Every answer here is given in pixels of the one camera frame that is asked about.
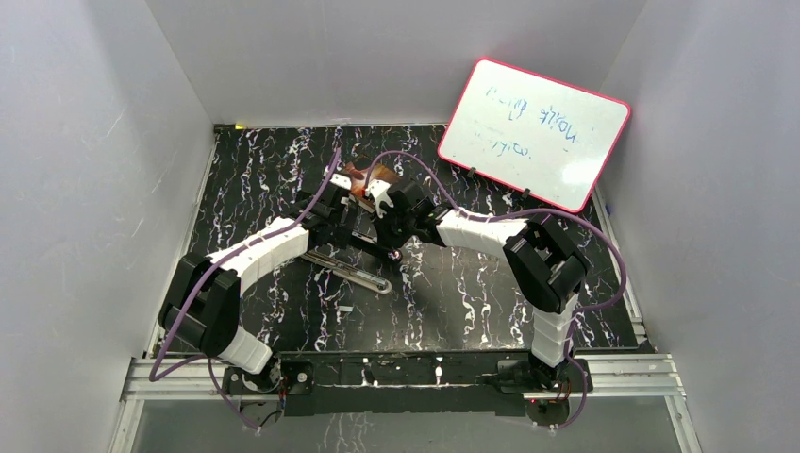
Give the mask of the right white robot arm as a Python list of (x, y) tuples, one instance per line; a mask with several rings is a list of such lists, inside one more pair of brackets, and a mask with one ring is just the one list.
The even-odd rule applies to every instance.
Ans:
[(528, 381), (554, 391), (569, 376), (570, 324), (590, 265), (550, 214), (497, 222), (436, 205), (413, 181), (370, 182), (365, 194), (375, 208), (379, 244), (391, 249), (410, 238), (441, 247), (470, 249), (507, 263), (533, 307)]

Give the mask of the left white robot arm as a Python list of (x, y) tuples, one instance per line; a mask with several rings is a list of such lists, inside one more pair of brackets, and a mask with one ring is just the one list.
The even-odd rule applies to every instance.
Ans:
[(351, 238), (348, 198), (351, 183), (335, 175), (316, 196), (299, 201), (290, 217), (225, 250), (203, 256), (188, 253), (179, 261), (158, 314), (171, 339), (179, 339), (208, 357), (243, 371), (260, 393), (277, 388), (280, 365), (273, 349), (239, 322), (242, 295), (285, 262), (318, 246)]

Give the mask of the black stapler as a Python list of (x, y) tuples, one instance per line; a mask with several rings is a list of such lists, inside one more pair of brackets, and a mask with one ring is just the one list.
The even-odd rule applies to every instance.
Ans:
[(352, 247), (380, 260), (385, 260), (388, 262), (400, 262), (403, 258), (403, 253), (399, 249), (382, 245), (377, 242), (376, 238), (367, 236), (358, 231), (351, 232), (349, 244)]

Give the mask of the beige stapler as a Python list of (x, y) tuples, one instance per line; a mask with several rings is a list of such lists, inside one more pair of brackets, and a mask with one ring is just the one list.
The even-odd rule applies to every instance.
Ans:
[(351, 283), (377, 294), (388, 294), (392, 291), (392, 284), (384, 277), (380, 277), (357, 267), (316, 251), (309, 251), (301, 256), (303, 260), (328, 269), (332, 274)]

